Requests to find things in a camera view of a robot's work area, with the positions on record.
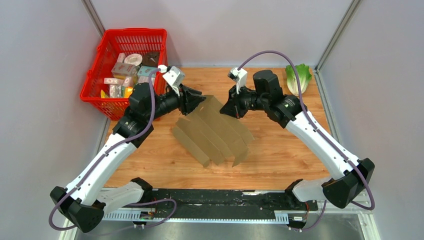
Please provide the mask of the brown cardboard paper box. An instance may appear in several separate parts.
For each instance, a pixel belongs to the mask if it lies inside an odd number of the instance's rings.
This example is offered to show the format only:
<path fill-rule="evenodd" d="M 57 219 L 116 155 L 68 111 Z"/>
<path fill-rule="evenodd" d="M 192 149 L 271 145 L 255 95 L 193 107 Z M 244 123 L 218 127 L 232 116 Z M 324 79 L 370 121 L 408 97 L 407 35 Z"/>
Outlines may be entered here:
<path fill-rule="evenodd" d="M 203 166 L 233 159 L 235 167 L 248 158 L 248 145 L 255 139 L 240 121 L 220 113 L 224 105 L 213 95 L 185 117 L 171 132 L 175 139 Z"/>

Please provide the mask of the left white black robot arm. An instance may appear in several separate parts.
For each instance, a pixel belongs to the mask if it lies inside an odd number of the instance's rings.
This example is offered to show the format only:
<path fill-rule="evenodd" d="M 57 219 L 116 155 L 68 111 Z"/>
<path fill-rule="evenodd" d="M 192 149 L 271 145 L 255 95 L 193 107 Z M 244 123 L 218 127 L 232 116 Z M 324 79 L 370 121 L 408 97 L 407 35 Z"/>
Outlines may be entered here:
<path fill-rule="evenodd" d="M 136 177 L 124 186 L 102 192 L 121 163 L 137 150 L 154 130 L 153 120 L 174 110 L 193 112 L 206 100 L 202 92 L 183 84 L 158 95 L 149 83 L 138 83 L 128 98 L 129 105 L 101 151 L 66 187 L 56 186 L 50 197 L 73 228 L 89 233 L 103 217 L 125 206 L 142 208 L 155 204 L 153 187 Z"/>

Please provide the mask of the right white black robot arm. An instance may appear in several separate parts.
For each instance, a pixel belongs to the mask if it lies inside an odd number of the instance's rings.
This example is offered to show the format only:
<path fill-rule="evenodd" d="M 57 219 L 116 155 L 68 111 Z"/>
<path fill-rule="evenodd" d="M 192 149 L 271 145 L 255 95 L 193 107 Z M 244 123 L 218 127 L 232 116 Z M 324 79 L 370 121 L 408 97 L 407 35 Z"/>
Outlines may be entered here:
<path fill-rule="evenodd" d="M 234 67 L 228 77 L 235 85 L 228 91 L 228 101 L 220 113 L 241 119 L 248 111 L 264 111 L 267 117 L 300 139 L 324 164 L 330 176 L 316 179 L 298 179 L 286 189 L 285 203 L 299 209 L 305 202 L 324 200 L 344 209 L 359 203 L 354 199 L 369 182 L 375 164 L 360 160 L 341 146 L 315 120 L 295 95 L 284 94 L 278 76 L 271 70 L 260 70 L 253 75 L 254 89 L 246 87 L 248 73 Z"/>

